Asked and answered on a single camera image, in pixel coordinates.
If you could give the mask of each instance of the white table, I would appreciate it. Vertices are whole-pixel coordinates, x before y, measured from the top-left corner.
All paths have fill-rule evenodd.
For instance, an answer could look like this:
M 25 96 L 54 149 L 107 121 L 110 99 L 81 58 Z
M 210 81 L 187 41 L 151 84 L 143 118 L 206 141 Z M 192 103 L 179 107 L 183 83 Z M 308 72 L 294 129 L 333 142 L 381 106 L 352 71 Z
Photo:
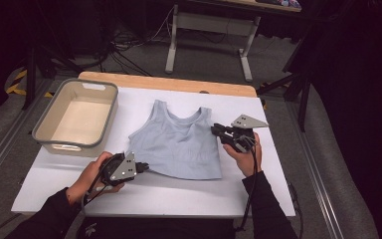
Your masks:
M 240 114 L 266 120 L 258 98 L 232 97 L 119 88 L 118 110 L 105 150 L 112 153 L 128 148 L 128 136 L 147 120 L 155 99 L 166 101 L 168 108 L 181 118 L 191 116 L 199 107 L 212 109 L 212 121 L 229 125 Z M 294 210 L 285 176 L 268 128 L 257 128 L 263 145 L 263 169 L 275 196 L 287 216 Z M 157 216 L 157 217 L 242 217 L 247 193 L 244 177 L 219 141 L 222 179 L 183 180 L 152 172 L 138 174 L 119 193 L 97 198 L 86 207 L 89 216 Z M 50 154 L 39 151 L 12 211 L 34 213 L 46 199 L 70 186 L 94 158 Z

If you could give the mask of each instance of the beige storage bin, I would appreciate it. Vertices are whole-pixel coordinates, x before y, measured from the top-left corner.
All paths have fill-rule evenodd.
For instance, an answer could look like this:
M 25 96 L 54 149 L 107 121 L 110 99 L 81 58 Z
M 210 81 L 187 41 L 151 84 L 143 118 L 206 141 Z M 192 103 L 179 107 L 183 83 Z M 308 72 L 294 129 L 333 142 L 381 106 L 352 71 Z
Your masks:
M 116 85 L 68 79 L 33 129 L 33 138 L 50 153 L 99 156 L 116 110 Z

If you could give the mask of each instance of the metal rail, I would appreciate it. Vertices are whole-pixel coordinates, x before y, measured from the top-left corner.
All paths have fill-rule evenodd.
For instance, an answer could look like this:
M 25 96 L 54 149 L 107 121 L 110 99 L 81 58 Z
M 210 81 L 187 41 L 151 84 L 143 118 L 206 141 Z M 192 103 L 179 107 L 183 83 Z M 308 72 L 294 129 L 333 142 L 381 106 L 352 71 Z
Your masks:
M 334 209 L 325 189 L 324 183 L 321 179 L 320 172 L 318 171 L 317 165 L 315 163 L 315 158 L 312 155 L 312 151 L 309 147 L 306 135 L 304 132 L 301 132 L 299 130 L 299 124 L 297 121 L 297 109 L 295 108 L 295 104 L 292 102 L 286 102 L 286 107 L 292 119 L 294 131 L 296 132 L 296 135 L 305 154 L 306 165 L 308 167 L 308 174 L 314 187 L 314 191 L 317 196 L 317 200 L 320 205 L 321 211 L 323 213 L 325 223 L 330 233 L 330 238 L 343 239 L 344 237 L 342 231 L 340 229 L 337 217 L 334 213 Z
M 42 83 L 38 87 L 36 96 L 43 96 L 48 90 L 51 83 L 52 81 L 48 79 L 42 81 Z M 4 138 L 0 142 L 0 165 L 2 164 L 5 157 L 8 155 L 9 151 L 11 150 L 14 142 L 16 141 L 18 132 L 24 126 L 25 121 L 29 118 L 29 116 L 31 115 L 35 107 L 37 106 L 40 99 L 41 99 L 40 97 L 35 98 L 26 110 L 20 111 L 20 113 L 17 115 L 14 122 L 12 123 L 10 129 L 8 130 L 8 132 L 5 134 Z

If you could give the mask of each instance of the gray carpet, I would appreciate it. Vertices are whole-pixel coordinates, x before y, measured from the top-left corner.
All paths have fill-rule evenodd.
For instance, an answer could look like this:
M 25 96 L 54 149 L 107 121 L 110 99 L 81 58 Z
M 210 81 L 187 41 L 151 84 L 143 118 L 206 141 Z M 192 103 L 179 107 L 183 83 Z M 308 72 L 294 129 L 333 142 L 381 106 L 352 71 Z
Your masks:
M 209 35 L 209 37 L 219 39 L 219 36 L 216 35 Z M 240 60 L 236 54 L 238 47 L 244 46 L 244 43 L 244 38 L 228 36 L 221 43 L 214 44 L 201 37 L 200 34 L 184 32 L 178 40 L 175 67 L 171 75 L 164 73 L 169 46 L 166 42 L 131 48 L 123 54 L 156 77 L 251 85 L 257 88 L 260 83 L 273 82 L 287 75 L 282 72 L 282 68 L 296 45 L 291 44 L 289 39 L 267 39 L 259 36 L 255 39 L 249 56 L 255 80 L 250 84 L 246 83 Z M 94 59 L 78 58 L 76 63 L 83 64 L 92 61 Z M 121 71 L 120 66 L 111 57 L 102 64 L 102 67 L 106 72 Z M 88 71 L 99 71 L 99 68 L 94 67 Z M 127 71 L 130 74 L 137 74 L 132 70 Z M 59 71 L 49 91 L 54 92 L 62 80 L 70 77 L 76 77 L 76 75 L 70 71 Z M 13 215 L 10 209 L 20 189 L 19 182 L 26 176 L 40 148 L 32 139 L 30 131 L 50 99 L 39 99 L 40 102 L 21 127 L 16 142 L 0 166 L 0 223 Z M 11 122 L 20 113 L 23 101 L 23 96 L 11 95 L 10 99 L 0 108 L 0 140 L 10 128 Z M 293 119 L 289 114 L 287 104 L 280 95 L 270 96 L 267 99 L 266 115 L 271 125 L 285 176 L 297 191 L 303 214 L 303 238 L 339 238 L 330 235 L 325 223 L 308 174 L 305 154 L 298 140 L 298 130 L 293 126 Z M 311 91 L 309 97 L 305 127 L 305 135 L 333 204 L 343 236 L 355 239 L 378 238 L 371 215 L 350 178 L 335 142 L 327 114 L 315 90 Z M 26 217 L 21 216 L 1 229 L 0 238 Z M 291 217 L 289 220 L 298 234 L 299 218 Z M 74 238 L 80 221 L 81 218 L 76 221 L 67 238 Z M 247 231 L 239 233 L 237 238 L 252 238 L 251 224 L 250 220 Z

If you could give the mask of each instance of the person's right hand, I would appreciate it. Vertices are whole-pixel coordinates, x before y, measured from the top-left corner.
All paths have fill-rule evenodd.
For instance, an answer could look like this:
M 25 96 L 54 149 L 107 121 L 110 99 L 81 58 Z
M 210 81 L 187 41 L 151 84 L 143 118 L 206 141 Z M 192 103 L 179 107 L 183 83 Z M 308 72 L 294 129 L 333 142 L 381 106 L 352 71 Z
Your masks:
M 256 151 L 257 172 L 260 172 L 262 171 L 262 146 L 260 145 L 259 135 L 256 132 L 254 132 L 254 137 L 256 139 L 256 145 L 253 149 Z M 238 167 L 246 177 L 254 174 L 254 159 L 253 154 L 250 151 L 236 152 L 228 144 L 223 144 L 223 148 L 225 148 L 226 152 L 237 161 Z
M 112 157 L 112 154 L 110 152 L 103 152 L 96 161 L 91 161 L 89 165 L 84 169 L 82 174 L 80 175 L 79 179 L 67 189 L 67 198 L 70 202 L 70 205 L 73 205 L 75 202 L 80 203 L 83 199 L 83 196 L 85 193 L 89 190 L 89 187 L 92 185 L 93 181 L 95 180 L 99 168 L 101 164 L 106 160 Z M 109 192 L 118 192 L 123 187 L 124 183 L 113 187 L 111 190 L 105 190 L 102 193 L 98 193 L 97 191 L 94 191 L 92 193 L 91 198 L 93 198 L 95 195 L 103 195 L 104 193 Z M 103 187 L 103 183 L 99 180 L 95 184 L 96 187 Z

